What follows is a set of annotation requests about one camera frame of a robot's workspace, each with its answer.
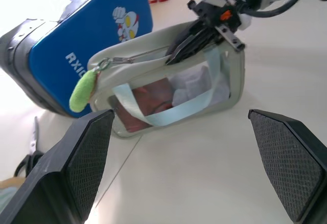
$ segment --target cartoon sticker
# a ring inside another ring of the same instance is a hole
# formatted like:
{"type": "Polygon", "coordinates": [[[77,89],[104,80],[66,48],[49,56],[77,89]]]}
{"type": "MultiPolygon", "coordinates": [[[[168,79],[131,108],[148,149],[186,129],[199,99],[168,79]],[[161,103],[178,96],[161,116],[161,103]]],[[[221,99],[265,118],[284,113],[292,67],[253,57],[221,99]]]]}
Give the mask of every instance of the cartoon sticker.
{"type": "Polygon", "coordinates": [[[136,37],[138,30],[138,15],[135,12],[126,13],[126,9],[116,7],[112,13],[118,25],[119,41],[125,42],[136,37]]]}

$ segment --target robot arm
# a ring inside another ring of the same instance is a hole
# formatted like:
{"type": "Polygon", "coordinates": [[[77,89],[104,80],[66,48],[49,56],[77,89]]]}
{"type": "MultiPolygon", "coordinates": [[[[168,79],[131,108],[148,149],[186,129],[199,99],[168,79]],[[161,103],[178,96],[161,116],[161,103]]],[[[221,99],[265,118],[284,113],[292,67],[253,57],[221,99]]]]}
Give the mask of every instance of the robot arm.
{"type": "Polygon", "coordinates": [[[194,0],[188,3],[198,19],[190,24],[169,47],[171,55],[167,65],[176,64],[199,52],[211,42],[220,44],[226,40],[236,52],[243,51],[245,45],[234,35],[240,29],[245,30],[251,24],[251,17],[274,17],[289,10],[298,0],[289,0],[280,8],[272,11],[265,9],[279,0],[194,0]]]}

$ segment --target white table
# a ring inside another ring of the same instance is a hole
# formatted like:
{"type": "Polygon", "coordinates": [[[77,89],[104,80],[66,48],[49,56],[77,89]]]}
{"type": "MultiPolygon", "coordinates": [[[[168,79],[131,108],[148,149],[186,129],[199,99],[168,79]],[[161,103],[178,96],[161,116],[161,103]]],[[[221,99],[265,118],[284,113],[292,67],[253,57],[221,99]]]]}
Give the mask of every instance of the white table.
{"type": "MultiPolygon", "coordinates": [[[[153,8],[156,29],[195,18],[174,1],[153,8]]],[[[247,113],[261,108],[299,119],[326,143],[326,15],[327,4],[302,0],[238,33],[248,48],[244,94],[234,108],[142,138],[111,138],[88,223],[291,223],[264,172],[247,113]]],[[[4,180],[28,151],[35,115],[43,151],[72,119],[36,107],[3,72],[0,79],[4,180]]]]}

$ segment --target bag handle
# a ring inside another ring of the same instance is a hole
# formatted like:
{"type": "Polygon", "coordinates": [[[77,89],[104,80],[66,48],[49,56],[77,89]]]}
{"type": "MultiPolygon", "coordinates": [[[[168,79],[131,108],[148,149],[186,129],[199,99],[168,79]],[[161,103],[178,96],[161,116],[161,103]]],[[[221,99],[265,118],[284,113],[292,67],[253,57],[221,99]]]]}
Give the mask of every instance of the bag handle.
{"type": "Polygon", "coordinates": [[[212,88],[183,104],[160,113],[144,116],[128,83],[116,86],[112,91],[127,112],[152,126],[166,126],[180,121],[207,108],[219,83],[221,61],[218,48],[210,48],[203,52],[208,63],[212,88]]]}

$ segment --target green plush charm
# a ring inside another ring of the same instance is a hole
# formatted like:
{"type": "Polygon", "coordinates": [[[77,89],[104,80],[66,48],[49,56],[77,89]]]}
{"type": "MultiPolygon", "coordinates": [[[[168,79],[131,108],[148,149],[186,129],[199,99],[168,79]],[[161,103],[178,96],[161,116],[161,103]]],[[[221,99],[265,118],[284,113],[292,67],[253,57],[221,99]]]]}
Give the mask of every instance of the green plush charm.
{"type": "Polygon", "coordinates": [[[78,81],[69,99],[69,107],[75,113],[80,113],[87,106],[92,91],[96,86],[97,72],[87,71],[78,81]]]}

